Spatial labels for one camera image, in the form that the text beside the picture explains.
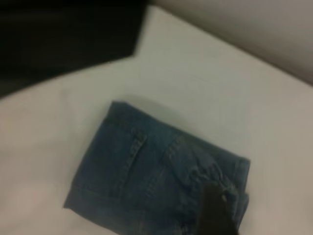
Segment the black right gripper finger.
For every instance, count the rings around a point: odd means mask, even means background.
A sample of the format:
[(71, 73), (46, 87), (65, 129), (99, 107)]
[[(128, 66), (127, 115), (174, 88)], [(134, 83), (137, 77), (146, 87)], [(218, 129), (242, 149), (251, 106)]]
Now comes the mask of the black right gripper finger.
[(228, 212), (222, 190), (213, 184), (203, 190), (200, 212), (201, 235), (238, 235), (238, 230)]

